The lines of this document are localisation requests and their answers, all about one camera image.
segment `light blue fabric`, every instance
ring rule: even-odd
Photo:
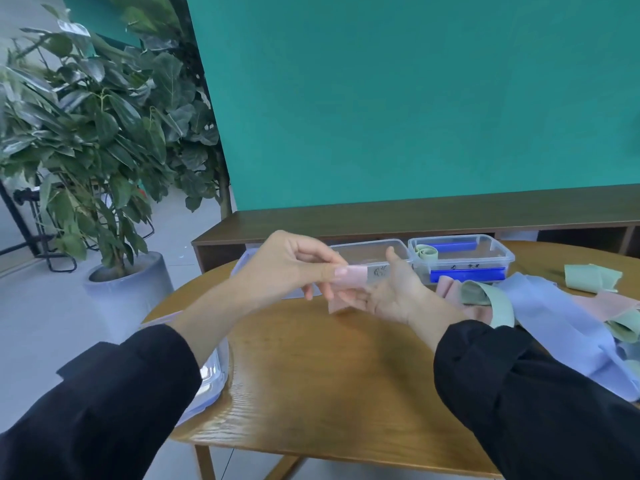
[[[616,353],[611,333],[571,295],[544,278],[520,273],[497,286],[511,300],[518,323],[556,360],[627,401],[638,400],[640,381]]]

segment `gray floor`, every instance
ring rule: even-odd
[[[204,201],[190,213],[184,197],[174,192],[154,209],[156,234],[150,250],[164,255],[175,288],[200,271],[190,241],[220,220],[215,201]],[[0,431],[9,428],[39,396],[60,379],[55,371],[71,358],[109,335],[85,295],[81,282],[99,264],[93,253],[72,274],[50,273],[44,263],[27,266],[0,278]],[[279,456],[212,448],[218,480],[262,480]],[[190,446],[167,441],[156,455],[147,480],[196,480]],[[354,463],[308,460],[296,480],[400,479],[454,480],[459,477]]]

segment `round wooden table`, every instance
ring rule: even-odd
[[[505,244],[516,255],[510,273],[539,275],[565,289],[565,264],[597,264],[622,271],[618,290],[640,299],[638,259],[548,242]],[[185,309],[233,265],[188,282],[147,320]],[[173,439],[284,454],[270,478],[283,478],[302,457],[500,476],[441,402],[433,355],[409,327],[355,310],[329,315],[318,297],[282,300],[240,321],[228,339],[225,390]],[[196,454],[203,479],[214,478],[208,448],[196,446]]]

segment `right hand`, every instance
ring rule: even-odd
[[[411,265],[398,257],[393,247],[386,252],[389,276],[365,290],[338,291],[338,296],[350,306],[386,320],[411,325],[416,316],[424,315],[430,295]]]

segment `left hand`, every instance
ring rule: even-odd
[[[302,288],[313,298],[312,284],[327,299],[333,298],[330,283],[346,274],[347,261],[324,242],[282,230],[269,236],[255,256],[232,280],[242,286],[246,297],[258,308]]]

